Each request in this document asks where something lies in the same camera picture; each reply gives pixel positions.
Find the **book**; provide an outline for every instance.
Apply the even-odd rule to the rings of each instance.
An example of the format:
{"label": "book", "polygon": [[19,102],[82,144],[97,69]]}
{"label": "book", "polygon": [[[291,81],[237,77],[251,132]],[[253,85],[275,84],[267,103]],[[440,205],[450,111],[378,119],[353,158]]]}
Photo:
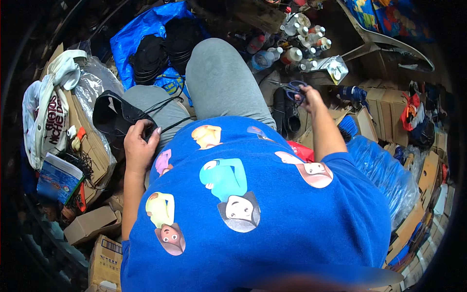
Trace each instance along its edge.
{"label": "book", "polygon": [[83,172],[76,166],[47,153],[37,183],[37,193],[66,204],[83,180]]}

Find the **blue plastic sheet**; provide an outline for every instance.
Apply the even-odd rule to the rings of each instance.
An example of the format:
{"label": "blue plastic sheet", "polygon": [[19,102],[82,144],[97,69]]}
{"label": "blue plastic sheet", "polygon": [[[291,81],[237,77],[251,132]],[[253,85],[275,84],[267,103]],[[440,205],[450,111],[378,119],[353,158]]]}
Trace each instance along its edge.
{"label": "blue plastic sheet", "polygon": [[[133,80],[133,68],[128,64],[128,57],[136,52],[144,36],[155,35],[165,37],[164,25],[174,17],[195,18],[187,10],[186,2],[169,3],[154,7],[137,16],[110,39],[110,47],[112,48],[115,65],[125,91],[136,85]],[[183,88],[183,92],[188,97],[191,106],[190,96],[183,83],[183,79],[178,72],[172,67],[168,67],[162,75],[156,78],[155,85],[163,87],[169,94],[174,93],[179,87]]]}
{"label": "blue plastic sheet", "polygon": [[409,215],[419,197],[411,172],[377,143],[357,135],[347,144],[355,166],[383,193],[389,202],[391,228],[395,230]]}

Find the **black shoe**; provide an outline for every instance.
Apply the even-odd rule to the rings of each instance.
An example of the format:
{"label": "black shoe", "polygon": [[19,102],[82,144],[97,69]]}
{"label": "black shoe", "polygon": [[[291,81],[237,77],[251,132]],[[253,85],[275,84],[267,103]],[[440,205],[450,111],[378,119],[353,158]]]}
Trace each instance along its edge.
{"label": "black shoe", "polygon": [[286,120],[285,120],[285,91],[282,88],[277,88],[274,92],[274,111],[272,118],[276,121],[277,132],[282,138],[287,139]]}
{"label": "black shoe", "polygon": [[92,123],[96,129],[104,133],[110,145],[117,150],[123,149],[123,140],[128,129],[138,120],[143,119],[153,122],[152,127],[144,132],[144,140],[148,141],[154,129],[157,128],[156,122],[147,113],[132,106],[110,90],[104,91],[96,99],[92,113]]}
{"label": "black shoe", "polygon": [[285,124],[289,133],[296,133],[301,127],[298,105],[287,97],[285,98]]}

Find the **scissors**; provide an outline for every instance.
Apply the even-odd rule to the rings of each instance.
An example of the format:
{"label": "scissors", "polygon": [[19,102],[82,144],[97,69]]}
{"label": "scissors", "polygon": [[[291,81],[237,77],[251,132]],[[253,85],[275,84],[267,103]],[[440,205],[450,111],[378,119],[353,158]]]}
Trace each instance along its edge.
{"label": "scissors", "polygon": [[[305,95],[300,90],[300,85],[303,85],[305,87],[308,86],[308,84],[306,84],[305,82],[300,80],[292,80],[289,83],[281,83],[271,79],[268,79],[268,81],[276,86],[282,87],[283,90],[285,90],[285,95],[287,95],[289,99],[291,99],[293,102],[296,102],[298,105],[301,105],[304,101]],[[300,100],[295,99],[295,94],[300,95]]]}

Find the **person's left hand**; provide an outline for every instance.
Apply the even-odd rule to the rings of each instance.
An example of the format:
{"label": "person's left hand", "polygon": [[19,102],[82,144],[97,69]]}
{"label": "person's left hand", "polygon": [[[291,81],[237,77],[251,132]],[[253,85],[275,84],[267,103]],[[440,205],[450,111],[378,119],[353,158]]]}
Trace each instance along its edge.
{"label": "person's left hand", "polygon": [[154,130],[148,142],[143,140],[144,129],[151,126],[150,120],[139,120],[128,129],[123,145],[127,158],[126,171],[145,175],[146,169],[151,163],[151,159],[156,151],[161,138],[161,127]]}

